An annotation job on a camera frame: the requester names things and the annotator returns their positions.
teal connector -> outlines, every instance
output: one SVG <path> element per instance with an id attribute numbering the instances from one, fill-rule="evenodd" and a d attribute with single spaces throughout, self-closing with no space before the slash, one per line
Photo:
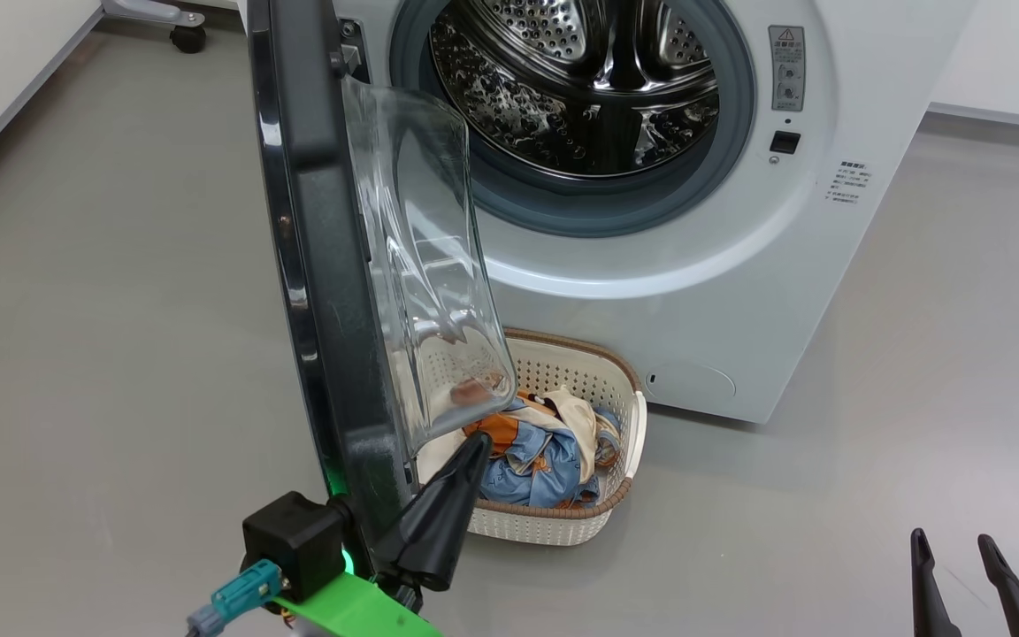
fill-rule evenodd
<path id="1" fill-rule="evenodd" d="M 261 560 L 215 590 L 211 603 L 186 618 L 187 637 L 216 637 L 243 614 L 270 603 L 282 592 L 282 572 L 274 562 Z"/>

white washing machine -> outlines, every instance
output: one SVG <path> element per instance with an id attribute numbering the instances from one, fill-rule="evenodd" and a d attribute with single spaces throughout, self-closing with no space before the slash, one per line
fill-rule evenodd
<path id="1" fill-rule="evenodd" d="M 765 422 L 974 0 L 334 0 L 470 124 L 498 315 Z"/>

black wheel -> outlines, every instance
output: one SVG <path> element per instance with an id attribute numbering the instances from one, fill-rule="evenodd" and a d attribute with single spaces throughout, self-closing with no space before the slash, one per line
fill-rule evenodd
<path id="1" fill-rule="evenodd" d="M 177 25 L 171 30 L 171 44 L 184 53 L 199 53 L 207 44 L 207 32 L 202 25 Z"/>

white plastic basket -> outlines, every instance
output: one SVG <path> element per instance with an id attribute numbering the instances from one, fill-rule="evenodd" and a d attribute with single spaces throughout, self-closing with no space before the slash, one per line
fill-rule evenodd
<path id="1" fill-rule="evenodd" d="M 479 499 L 469 531 L 533 544 L 581 544 L 603 528 L 632 487 L 647 434 L 647 401 L 631 366 L 601 347 L 523 330 L 506 330 L 506 342 L 522 390 L 541 393 L 566 385 L 574 395 L 614 414 L 621 424 L 621 456 L 600 480 L 594 507 L 541 509 Z"/>

tile floor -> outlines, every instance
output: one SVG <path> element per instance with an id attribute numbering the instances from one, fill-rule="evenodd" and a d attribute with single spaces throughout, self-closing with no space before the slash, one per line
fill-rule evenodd
<path id="1" fill-rule="evenodd" d="M 0 138 L 0 634 L 181 634 L 238 522 L 323 494 L 242 34 L 103 23 Z M 471 537 L 446 634 L 901 636 L 907 536 L 969 637 L 1019 573 L 1019 128 L 927 117 L 772 422 L 655 415 L 570 549 Z M 283 634 L 270 617 L 229 634 Z"/>

